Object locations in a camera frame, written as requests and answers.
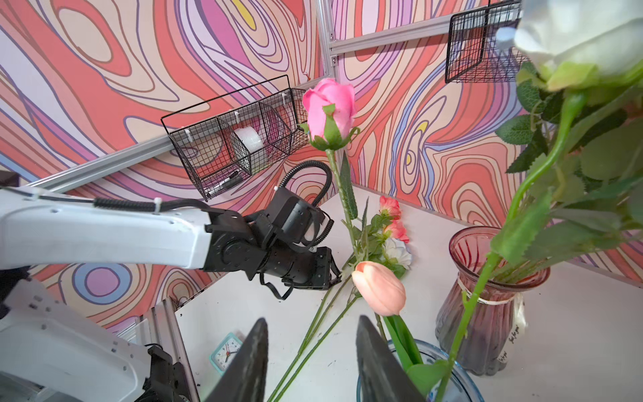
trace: patterned wall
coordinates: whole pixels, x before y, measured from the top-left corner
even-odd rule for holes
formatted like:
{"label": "patterned wall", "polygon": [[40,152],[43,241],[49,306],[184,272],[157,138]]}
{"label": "patterned wall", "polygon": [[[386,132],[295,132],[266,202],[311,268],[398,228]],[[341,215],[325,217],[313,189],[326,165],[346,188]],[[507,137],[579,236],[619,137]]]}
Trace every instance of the patterned wall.
{"label": "patterned wall", "polygon": [[[520,148],[495,130],[526,113],[514,82],[444,83],[446,35],[347,53],[362,134],[349,146],[354,181],[473,224],[500,226],[523,177],[505,174]],[[643,243],[580,262],[643,282]]]}
{"label": "patterned wall", "polygon": [[351,39],[488,3],[488,0],[332,0],[335,36],[340,40]]}
{"label": "patterned wall", "polygon": [[[0,0],[0,169],[23,181],[165,135],[164,114],[288,74],[323,74],[311,0]],[[169,123],[186,125],[262,97],[244,91]],[[250,213],[310,147],[210,201]],[[290,187],[312,199],[323,178]],[[71,192],[133,200],[200,198],[174,152]],[[164,297],[184,300],[218,276],[149,264],[58,264],[32,274],[78,312],[118,331]]]}

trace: table surface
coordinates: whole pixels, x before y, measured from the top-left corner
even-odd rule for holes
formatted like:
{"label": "table surface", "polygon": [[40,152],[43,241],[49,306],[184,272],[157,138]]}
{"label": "table surface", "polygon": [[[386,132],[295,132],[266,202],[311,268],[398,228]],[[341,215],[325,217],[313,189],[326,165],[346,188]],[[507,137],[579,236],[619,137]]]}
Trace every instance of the table surface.
{"label": "table surface", "polygon": [[[355,188],[355,196],[360,209],[369,198],[369,215],[374,214],[377,194]],[[337,223],[343,217],[338,196],[322,208]],[[414,262],[403,278],[407,301],[401,316],[416,339],[436,345],[435,318],[457,275],[448,242],[464,226],[406,205],[402,211]],[[332,249],[341,266],[351,249],[348,231],[337,223],[322,245]],[[345,307],[347,288],[324,331]],[[220,378],[208,360],[214,348],[230,332],[248,334],[260,317],[269,332],[267,399],[299,349],[322,297],[319,291],[295,290],[282,302],[259,285],[258,277],[250,282],[243,272],[235,272],[179,309],[177,321],[201,399]],[[507,368],[493,377],[472,376],[487,402],[643,400],[643,289],[562,263],[552,268],[544,285],[526,292],[525,305],[529,327]],[[282,401],[355,400],[360,315],[373,320],[364,300],[334,328]]]}

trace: wall-mounted basket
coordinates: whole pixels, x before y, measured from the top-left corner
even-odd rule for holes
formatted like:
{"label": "wall-mounted basket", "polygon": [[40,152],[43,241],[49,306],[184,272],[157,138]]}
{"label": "wall-mounted basket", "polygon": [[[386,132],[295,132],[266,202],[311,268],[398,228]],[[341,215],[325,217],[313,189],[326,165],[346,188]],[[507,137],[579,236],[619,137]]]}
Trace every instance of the wall-mounted basket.
{"label": "wall-mounted basket", "polygon": [[163,119],[284,77],[288,79],[287,75],[272,78],[161,118],[188,177],[206,201],[308,143],[299,127],[308,120],[302,104],[304,90],[291,88],[288,79],[288,88],[283,91],[178,130],[169,131]]}
{"label": "wall-mounted basket", "polygon": [[449,24],[444,80],[449,82],[508,82],[526,61],[516,48],[499,50],[496,33],[515,28],[521,17],[520,0],[503,1],[455,14]]}

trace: pink glass vase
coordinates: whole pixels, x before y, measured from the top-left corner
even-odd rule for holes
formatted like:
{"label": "pink glass vase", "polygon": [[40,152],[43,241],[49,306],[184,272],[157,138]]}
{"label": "pink glass vase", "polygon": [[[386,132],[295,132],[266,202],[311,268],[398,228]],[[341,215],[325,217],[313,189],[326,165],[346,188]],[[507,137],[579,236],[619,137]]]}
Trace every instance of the pink glass vase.
{"label": "pink glass vase", "polygon": [[[459,270],[458,278],[469,292],[475,287],[478,272],[491,250],[491,239],[499,231],[489,226],[473,226],[459,231],[449,242],[451,258]],[[549,273],[547,268],[517,284],[501,284],[492,280],[487,283],[480,298],[501,304],[479,302],[476,306],[467,327],[467,336],[458,352],[457,361],[461,366],[479,376],[492,376],[507,366],[506,358],[498,360],[498,357],[514,327],[514,297],[544,283]],[[440,347],[447,352],[451,350],[463,313],[462,288],[456,280],[440,309],[435,328]]]}

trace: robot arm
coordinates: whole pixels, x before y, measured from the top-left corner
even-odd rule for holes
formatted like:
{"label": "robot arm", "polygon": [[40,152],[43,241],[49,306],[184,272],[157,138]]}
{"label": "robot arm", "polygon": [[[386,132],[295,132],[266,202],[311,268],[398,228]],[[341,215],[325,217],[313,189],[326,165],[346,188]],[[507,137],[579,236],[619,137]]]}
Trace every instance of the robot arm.
{"label": "robot arm", "polygon": [[[294,288],[328,289],[340,272],[331,251],[316,247],[332,227],[329,219],[318,235],[324,213],[316,203],[331,185],[330,170],[312,204],[285,188],[293,174],[265,210],[247,217],[197,200],[139,203],[0,187],[0,371],[81,401],[181,400],[169,355],[127,343],[79,316],[31,280],[27,268],[140,262],[243,270],[249,279],[259,274],[282,300]],[[281,278],[289,290],[279,295],[264,274]]]}

